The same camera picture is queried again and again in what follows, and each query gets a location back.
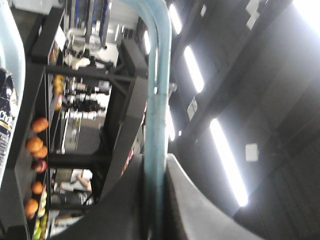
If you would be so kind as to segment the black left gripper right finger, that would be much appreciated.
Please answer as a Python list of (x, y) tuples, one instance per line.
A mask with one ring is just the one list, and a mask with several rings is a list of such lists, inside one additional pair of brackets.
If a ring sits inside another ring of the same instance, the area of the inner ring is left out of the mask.
[(163, 239), (258, 240), (195, 186), (173, 154), (166, 157)]

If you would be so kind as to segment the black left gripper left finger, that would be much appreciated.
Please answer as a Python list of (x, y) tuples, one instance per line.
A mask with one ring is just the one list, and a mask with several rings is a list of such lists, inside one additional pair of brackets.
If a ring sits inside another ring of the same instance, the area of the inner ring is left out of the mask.
[(141, 240), (142, 154), (132, 156), (114, 187), (79, 221), (52, 240)]

